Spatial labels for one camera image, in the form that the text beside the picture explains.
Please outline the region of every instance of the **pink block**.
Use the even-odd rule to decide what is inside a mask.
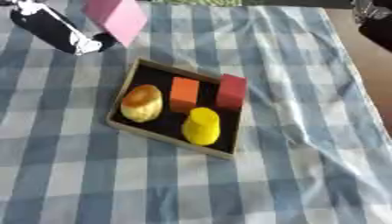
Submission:
[[[86,15],[125,47],[142,30],[147,17],[135,0],[86,0]]]
[[[245,98],[246,88],[246,78],[223,74],[216,97],[217,106],[226,109],[239,109]]]

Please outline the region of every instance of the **yellow object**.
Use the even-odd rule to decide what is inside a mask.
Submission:
[[[213,144],[221,134],[220,118],[209,108],[194,108],[182,125],[182,134],[192,144]]]

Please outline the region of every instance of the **red cube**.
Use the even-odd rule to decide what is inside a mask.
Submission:
[[[220,79],[216,104],[225,109],[239,109],[247,90],[247,79],[223,74]]]

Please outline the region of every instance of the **cube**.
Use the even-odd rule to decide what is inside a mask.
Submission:
[[[170,92],[170,109],[173,112],[189,113],[196,107],[199,82],[186,78],[174,77]]]
[[[86,15],[127,47],[142,30],[147,17],[135,0],[86,0]]]
[[[243,104],[247,89],[247,79],[231,74],[223,74],[216,97],[216,105],[225,109],[239,109]]]

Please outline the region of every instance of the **table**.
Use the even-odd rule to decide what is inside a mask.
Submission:
[[[324,10],[142,7],[128,50],[79,58],[0,9],[0,222],[392,223],[391,142]],[[248,77],[235,159],[106,125],[136,57]]]

